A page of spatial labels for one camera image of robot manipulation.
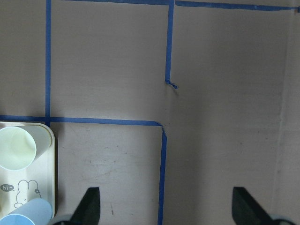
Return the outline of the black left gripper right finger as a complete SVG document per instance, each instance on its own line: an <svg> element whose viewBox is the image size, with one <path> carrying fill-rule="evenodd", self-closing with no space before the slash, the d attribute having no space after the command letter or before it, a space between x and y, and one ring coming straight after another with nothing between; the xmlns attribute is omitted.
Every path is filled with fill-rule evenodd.
<svg viewBox="0 0 300 225"><path fill-rule="evenodd" d="M232 191L232 218L236 225L276 225L244 187Z"/></svg>

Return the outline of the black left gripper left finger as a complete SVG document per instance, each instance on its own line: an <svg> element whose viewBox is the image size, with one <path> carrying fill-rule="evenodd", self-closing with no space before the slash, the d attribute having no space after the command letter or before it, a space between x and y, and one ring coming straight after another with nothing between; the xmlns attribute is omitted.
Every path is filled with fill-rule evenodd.
<svg viewBox="0 0 300 225"><path fill-rule="evenodd" d="M99 220L99 187L90 187L87 189L69 222L71 225L98 225Z"/></svg>

